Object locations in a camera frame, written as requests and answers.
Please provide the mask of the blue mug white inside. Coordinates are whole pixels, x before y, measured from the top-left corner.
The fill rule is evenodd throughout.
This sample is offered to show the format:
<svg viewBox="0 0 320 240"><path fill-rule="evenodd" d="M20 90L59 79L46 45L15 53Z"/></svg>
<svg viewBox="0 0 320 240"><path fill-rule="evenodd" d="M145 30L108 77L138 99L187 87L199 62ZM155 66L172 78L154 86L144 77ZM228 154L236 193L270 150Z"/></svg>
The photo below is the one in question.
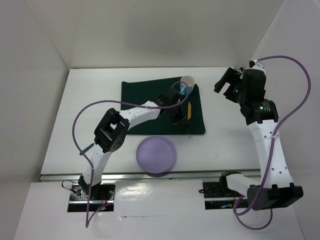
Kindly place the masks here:
<svg viewBox="0 0 320 240"><path fill-rule="evenodd" d="M192 76L185 75L180 79L180 95L187 96L190 95L195 86L195 79Z"/></svg>

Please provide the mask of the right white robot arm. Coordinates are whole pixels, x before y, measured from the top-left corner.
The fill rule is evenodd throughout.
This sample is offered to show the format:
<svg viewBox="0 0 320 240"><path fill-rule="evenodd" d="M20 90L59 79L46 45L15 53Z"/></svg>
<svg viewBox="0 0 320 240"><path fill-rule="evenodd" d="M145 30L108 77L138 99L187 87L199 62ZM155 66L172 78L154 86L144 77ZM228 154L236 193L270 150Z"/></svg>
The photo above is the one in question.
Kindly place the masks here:
<svg viewBox="0 0 320 240"><path fill-rule="evenodd" d="M234 191L247 198L254 211L286 208L303 197L288 170L279 134L279 116L275 103L265 98L265 67L251 62L249 68L238 71L229 67L214 85L219 93L226 83L226 99L239 104L255 142L261 180L254 181L242 173L223 173L218 190L223 196Z"/></svg>

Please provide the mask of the lilac plastic plate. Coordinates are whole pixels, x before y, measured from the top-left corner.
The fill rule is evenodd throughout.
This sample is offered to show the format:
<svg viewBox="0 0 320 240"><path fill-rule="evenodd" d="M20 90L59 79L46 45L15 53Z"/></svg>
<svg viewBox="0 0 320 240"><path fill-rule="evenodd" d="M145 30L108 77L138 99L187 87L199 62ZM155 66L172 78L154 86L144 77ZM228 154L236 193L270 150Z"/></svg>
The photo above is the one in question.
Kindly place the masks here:
<svg viewBox="0 0 320 240"><path fill-rule="evenodd" d="M162 174L176 163L175 145L163 136L150 136L140 142L135 152L139 167L149 174Z"/></svg>

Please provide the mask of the dark green cloth napkin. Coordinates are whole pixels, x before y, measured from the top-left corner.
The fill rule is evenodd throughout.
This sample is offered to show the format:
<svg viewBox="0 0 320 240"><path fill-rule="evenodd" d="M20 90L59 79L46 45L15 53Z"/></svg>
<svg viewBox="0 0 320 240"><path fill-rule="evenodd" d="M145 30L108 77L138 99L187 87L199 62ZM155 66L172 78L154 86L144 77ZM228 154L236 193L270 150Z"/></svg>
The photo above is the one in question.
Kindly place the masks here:
<svg viewBox="0 0 320 240"><path fill-rule="evenodd" d="M155 79L141 82L121 83L121 101L142 105L154 100L161 94L166 94L170 87L179 82L180 76L172 78ZM128 131L129 135L204 135L206 132L201 98L198 85L193 87L188 99L182 104L183 112L188 110L191 104L191 118L189 122L172 124L167 116L141 123Z"/></svg>

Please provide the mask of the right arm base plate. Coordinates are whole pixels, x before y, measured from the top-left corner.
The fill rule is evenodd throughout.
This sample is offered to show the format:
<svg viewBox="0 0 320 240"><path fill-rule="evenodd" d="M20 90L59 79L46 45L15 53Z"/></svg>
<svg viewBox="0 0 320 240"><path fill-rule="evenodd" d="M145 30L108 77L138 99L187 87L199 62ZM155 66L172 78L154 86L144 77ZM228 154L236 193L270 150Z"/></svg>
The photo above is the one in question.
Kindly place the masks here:
<svg viewBox="0 0 320 240"><path fill-rule="evenodd" d="M241 196L238 192L224 190L217 181L203 182L202 189L198 191L204 197L206 210L232 209L236 200Z"/></svg>

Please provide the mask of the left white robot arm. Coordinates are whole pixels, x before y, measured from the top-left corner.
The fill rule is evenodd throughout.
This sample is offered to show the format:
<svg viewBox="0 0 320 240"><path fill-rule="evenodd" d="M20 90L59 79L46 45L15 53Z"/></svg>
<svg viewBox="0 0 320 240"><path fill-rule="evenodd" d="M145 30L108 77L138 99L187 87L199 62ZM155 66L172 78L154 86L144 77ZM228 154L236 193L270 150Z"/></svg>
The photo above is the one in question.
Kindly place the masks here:
<svg viewBox="0 0 320 240"><path fill-rule="evenodd" d="M107 162L112 153L123 145L130 129L163 116L169 117L173 124L182 122L186 119L182 104L187 99L187 95L181 95L178 91L170 89L166 94L160 94L141 105L116 100L100 100L80 110L72 124L72 139L79 154L88 161L88 167L78 180L81 194L88 200L97 197ZM76 140L76 123L86 109L100 103L118 103L131 108L120 111L110 108L106 111L94 130L92 144L94 152L91 157L88 157L86 155L88 149L81 148Z"/></svg>

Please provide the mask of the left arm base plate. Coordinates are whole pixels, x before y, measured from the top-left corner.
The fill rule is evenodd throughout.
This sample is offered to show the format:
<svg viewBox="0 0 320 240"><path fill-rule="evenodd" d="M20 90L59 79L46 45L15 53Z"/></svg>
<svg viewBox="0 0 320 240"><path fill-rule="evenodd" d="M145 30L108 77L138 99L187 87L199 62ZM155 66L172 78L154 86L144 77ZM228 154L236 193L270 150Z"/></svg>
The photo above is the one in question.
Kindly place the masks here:
<svg viewBox="0 0 320 240"><path fill-rule="evenodd" d="M71 180L63 180L61 187L70 191L67 212L84 213L87 211L88 195L81 187ZM113 212L115 185L102 184L97 193L90 197L89 212Z"/></svg>

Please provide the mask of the gold knife green handle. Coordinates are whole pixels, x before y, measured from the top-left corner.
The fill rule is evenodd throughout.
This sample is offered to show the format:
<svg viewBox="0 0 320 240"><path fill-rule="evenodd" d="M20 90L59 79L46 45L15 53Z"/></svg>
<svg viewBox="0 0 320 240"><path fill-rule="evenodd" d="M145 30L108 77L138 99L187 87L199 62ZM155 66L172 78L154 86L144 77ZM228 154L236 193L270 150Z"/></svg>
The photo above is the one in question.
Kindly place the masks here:
<svg viewBox="0 0 320 240"><path fill-rule="evenodd" d="M192 104L190 102L188 102L187 105L187 131L186 134L189 135L190 134L190 119L192 117Z"/></svg>

